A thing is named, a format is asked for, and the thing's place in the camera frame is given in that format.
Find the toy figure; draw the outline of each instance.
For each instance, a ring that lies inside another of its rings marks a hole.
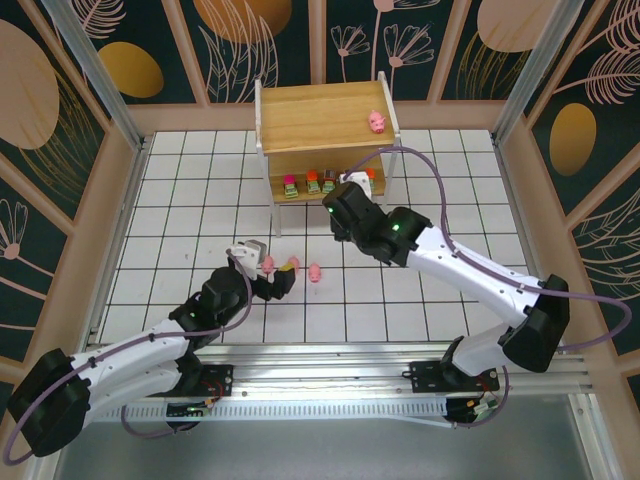
[[[293,175],[284,176],[284,196],[285,198],[296,198],[298,196],[296,177]]]
[[[318,172],[309,170],[307,172],[307,191],[310,195],[320,193],[320,185],[318,185]]]
[[[324,184],[322,185],[322,193],[330,193],[336,188],[336,172],[335,170],[324,171]]]
[[[262,272],[266,275],[273,272],[273,257],[271,255],[264,257],[264,261],[262,262]]]
[[[369,114],[369,128],[375,133],[384,132],[384,121],[385,117],[383,117],[380,112],[376,112],[375,110],[371,110]]]
[[[309,281],[311,283],[318,283],[322,278],[322,272],[320,271],[320,265],[312,263],[309,266]]]
[[[376,178],[376,171],[373,168],[366,169],[367,176],[369,177],[369,185],[371,185],[371,191],[373,192],[373,180]]]

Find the purple cable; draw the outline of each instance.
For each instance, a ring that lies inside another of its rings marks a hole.
[[[183,337],[183,338],[188,338],[188,337],[204,337],[204,336],[208,336],[208,335],[213,335],[216,333],[222,333],[222,332],[228,332],[229,330],[233,330],[234,328],[238,328],[249,316],[249,313],[251,312],[251,305],[252,305],[252,297],[253,297],[253,291],[251,290],[251,281],[249,280],[249,276],[247,275],[247,272],[245,271],[244,267],[242,266],[242,264],[238,261],[238,259],[232,255],[231,250],[227,250],[226,251],[227,255],[229,256],[229,258],[231,258],[231,260],[233,260],[233,263],[235,263],[236,267],[238,268],[238,270],[240,270],[240,273],[242,274],[242,278],[244,278],[244,283],[245,286],[247,287],[247,308],[245,309],[242,317],[240,317],[240,319],[231,324],[231,325],[227,325],[225,327],[220,327],[220,328],[214,328],[212,330],[206,330],[204,332],[183,332],[183,333],[173,333],[173,332],[165,332],[165,333],[159,333],[157,334],[154,338],[155,339],[160,339],[160,338],[171,338],[171,337]],[[131,340],[129,342],[123,343],[122,345],[114,348],[113,350],[109,350],[105,353],[102,353],[98,356],[95,357],[95,363],[99,363],[102,362],[103,360],[106,360],[107,358],[111,357],[112,355],[115,355],[116,353],[120,353],[123,350],[127,350],[131,347],[134,347],[136,345],[139,345],[141,343],[144,342],[148,342],[150,341],[150,338],[148,336],[145,337],[139,337],[136,338],[134,340]],[[38,408],[40,406],[40,404],[49,396],[51,395],[58,387],[60,387],[61,385],[67,383],[69,380],[71,380],[74,376],[76,376],[77,374],[83,372],[84,370],[86,370],[87,368],[89,368],[91,366],[91,363],[87,362],[84,363],[82,365],[80,365],[78,368],[74,369],[73,371],[67,373],[64,377],[60,378],[58,381],[54,382],[49,388],[47,388],[44,392],[42,392],[38,398],[35,399],[35,401],[29,405],[29,408],[27,408],[27,410],[24,412],[24,414],[22,415],[22,417],[20,417],[20,420],[18,420],[18,422],[16,423],[16,426],[14,427],[13,431],[11,432],[11,434],[9,435],[9,439],[7,440],[7,444],[2,452],[2,461],[4,462],[5,465],[9,466],[9,467],[13,467],[15,465],[19,465],[22,462],[24,462],[25,460],[27,460],[29,457],[31,457],[33,455],[33,451],[29,451],[27,453],[25,453],[23,456],[17,458],[17,459],[12,459],[11,458],[11,450],[13,448],[13,445],[16,442],[16,439],[18,438],[18,434],[20,433],[20,430],[22,430],[22,427],[24,427],[24,424],[27,422],[27,420],[29,419],[29,417],[33,414],[33,412],[35,411],[36,408]],[[164,435],[169,435],[174,433],[174,430],[169,430],[169,431],[161,431],[161,432],[151,432],[151,433],[139,433],[136,432],[135,430],[133,430],[131,428],[131,426],[126,422],[125,420],[125,413],[126,412],[126,408],[123,406],[122,410],[121,410],[121,420],[123,423],[123,426],[125,428],[125,430],[129,433],[131,433],[132,435],[136,435],[136,436],[140,436],[143,438],[158,438]],[[175,431],[180,431],[180,430],[184,430],[188,428],[188,426],[182,426],[182,427],[178,427]]]
[[[496,280],[506,283],[507,285],[511,285],[512,287],[519,288],[520,290],[525,290],[527,292],[532,292],[532,293],[544,294],[551,297],[574,298],[578,300],[590,300],[594,302],[608,303],[609,305],[613,305],[615,307],[620,308],[624,312],[624,316],[620,321],[620,323],[616,325],[615,328],[611,329],[609,332],[597,338],[594,338],[593,340],[589,340],[588,342],[576,343],[574,345],[559,346],[558,347],[559,352],[567,352],[571,350],[579,350],[582,348],[592,347],[606,340],[612,339],[613,337],[618,335],[622,330],[624,330],[629,326],[629,324],[631,323],[631,318],[633,313],[631,312],[631,308],[629,308],[629,306],[626,303],[622,302],[621,300],[618,300],[616,298],[604,297],[601,295],[591,295],[588,293],[559,292],[557,290],[547,290],[546,288],[537,288],[537,287],[531,287],[529,285],[522,285],[519,282],[509,277],[500,275],[499,273],[496,273],[490,270],[484,265],[481,265],[475,262],[473,259],[467,257],[463,252],[459,251],[457,247],[454,245],[453,240],[451,239],[451,235],[449,233],[449,229],[447,227],[447,201],[445,197],[444,183],[442,182],[442,177],[438,173],[438,170],[436,169],[436,166],[433,164],[433,162],[429,160],[429,158],[426,155],[418,152],[417,150],[414,150],[413,148],[409,148],[409,147],[380,148],[376,152],[371,153],[370,155],[367,155],[366,157],[364,157],[353,168],[347,171],[345,173],[345,179],[347,179],[349,175],[351,175],[355,170],[360,168],[362,165],[367,163],[372,158],[380,155],[381,153],[387,153],[387,152],[413,153],[418,158],[423,160],[427,165],[429,165],[429,168],[431,168],[431,170],[433,171],[433,174],[436,177],[436,181],[438,182],[438,189],[440,190],[440,199],[442,201],[442,214],[440,215],[440,228],[442,229],[444,241],[447,244],[447,246],[451,249],[451,251],[454,252],[458,257],[460,257],[464,262],[471,265],[476,270],[479,270],[480,272],[492,278],[495,278]]]

